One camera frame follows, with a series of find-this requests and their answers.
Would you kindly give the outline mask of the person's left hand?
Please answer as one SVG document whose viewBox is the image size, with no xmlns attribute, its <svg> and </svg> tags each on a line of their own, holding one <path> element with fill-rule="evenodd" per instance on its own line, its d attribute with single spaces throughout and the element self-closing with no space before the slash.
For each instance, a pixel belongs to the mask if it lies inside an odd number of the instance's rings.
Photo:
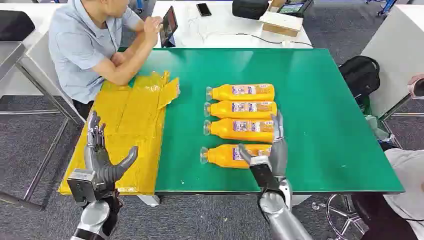
<svg viewBox="0 0 424 240">
<path fill-rule="evenodd" d="M 119 67 L 127 60 L 127 56 L 124 52 L 118 51 L 111 56 L 110 60 L 116 67 Z"/>
</svg>

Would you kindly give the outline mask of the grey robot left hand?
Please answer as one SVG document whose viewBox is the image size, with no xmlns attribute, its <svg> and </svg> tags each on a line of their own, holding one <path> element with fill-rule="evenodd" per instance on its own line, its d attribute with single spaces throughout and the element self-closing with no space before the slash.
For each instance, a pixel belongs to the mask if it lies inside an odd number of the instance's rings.
<svg viewBox="0 0 424 240">
<path fill-rule="evenodd" d="M 138 157 L 138 146 L 132 146 L 128 155 L 118 164 L 112 164 L 106 149 L 105 127 L 93 110 L 87 119 L 87 143 L 84 147 L 84 162 L 88 170 L 94 171 L 96 190 L 108 193 L 116 190 L 116 182 L 133 165 Z"/>
</svg>

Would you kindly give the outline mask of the person's right hand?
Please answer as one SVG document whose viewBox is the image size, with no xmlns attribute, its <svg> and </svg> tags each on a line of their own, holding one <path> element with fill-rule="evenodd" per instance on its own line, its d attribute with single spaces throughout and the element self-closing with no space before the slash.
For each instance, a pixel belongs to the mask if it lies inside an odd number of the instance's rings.
<svg viewBox="0 0 424 240">
<path fill-rule="evenodd" d="M 408 92 L 412 99 L 424 99 L 424 75 L 419 74 L 411 78 L 407 84 Z"/>
<path fill-rule="evenodd" d="M 158 42 L 162 22 L 163 19 L 159 16 L 149 16 L 144 21 L 145 40 L 151 47 L 154 47 Z"/>
</svg>

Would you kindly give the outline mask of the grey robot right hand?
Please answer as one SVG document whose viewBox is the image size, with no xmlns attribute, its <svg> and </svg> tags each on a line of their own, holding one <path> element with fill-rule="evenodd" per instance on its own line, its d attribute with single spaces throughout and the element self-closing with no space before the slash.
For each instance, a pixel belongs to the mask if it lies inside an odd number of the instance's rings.
<svg viewBox="0 0 424 240">
<path fill-rule="evenodd" d="M 272 114 L 271 120 L 273 122 L 273 141 L 268 156 L 253 156 L 242 143 L 237 145 L 237 149 L 255 177 L 272 177 L 280 182 L 286 179 L 288 146 L 284 136 L 284 123 L 281 112 L 278 110 L 276 115 Z"/>
</svg>

